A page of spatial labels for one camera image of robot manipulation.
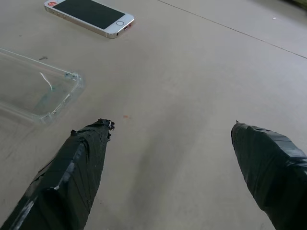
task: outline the home button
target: home button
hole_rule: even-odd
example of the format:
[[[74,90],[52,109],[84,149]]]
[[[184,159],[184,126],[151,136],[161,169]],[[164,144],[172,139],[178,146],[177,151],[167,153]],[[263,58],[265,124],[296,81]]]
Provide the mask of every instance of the home button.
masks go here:
[[[124,24],[124,22],[122,22],[122,21],[118,21],[117,23],[116,23],[116,25],[123,25]]]

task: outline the tape-wrapped object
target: tape-wrapped object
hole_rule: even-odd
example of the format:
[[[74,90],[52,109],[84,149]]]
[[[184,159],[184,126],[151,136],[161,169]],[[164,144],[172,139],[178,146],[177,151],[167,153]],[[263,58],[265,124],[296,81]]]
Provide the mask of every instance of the tape-wrapped object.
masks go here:
[[[286,136],[236,123],[232,144],[244,180],[277,230],[307,230],[307,157]]]
[[[99,119],[73,130],[0,230],[82,230],[100,185],[113,128],[110,120]]]

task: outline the phone case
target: phone case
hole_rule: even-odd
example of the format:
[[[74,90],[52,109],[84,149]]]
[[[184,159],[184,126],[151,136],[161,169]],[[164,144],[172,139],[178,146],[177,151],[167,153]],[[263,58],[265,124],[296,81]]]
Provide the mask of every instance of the phone case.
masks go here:
[[[79,74],[0,48],[0,109],[49,123],[84,88]]]

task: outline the smartphone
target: smartphone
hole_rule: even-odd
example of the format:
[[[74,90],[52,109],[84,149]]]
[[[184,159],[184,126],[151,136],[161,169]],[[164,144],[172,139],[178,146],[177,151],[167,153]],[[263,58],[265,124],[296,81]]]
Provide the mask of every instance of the smartphone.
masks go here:
[[[116,38],[134,22],[131,14],[92,0],[49,0],[45,9],[107,38]]]

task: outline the concrete floor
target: concrete floor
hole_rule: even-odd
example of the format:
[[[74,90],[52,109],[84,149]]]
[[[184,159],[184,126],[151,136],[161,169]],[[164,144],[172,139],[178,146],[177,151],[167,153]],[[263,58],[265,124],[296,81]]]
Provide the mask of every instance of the concrete floor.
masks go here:
[[[303,10],[277,0],[106,0],[136,17],[109,40],[43,2],[1,2],[0,46],[78,71],[86,88],[48,127],[1,114],[0,224],[70,130],[102,117],[116,129],[86,230],[274,229],[230,130],[238,119],[307,151]]]

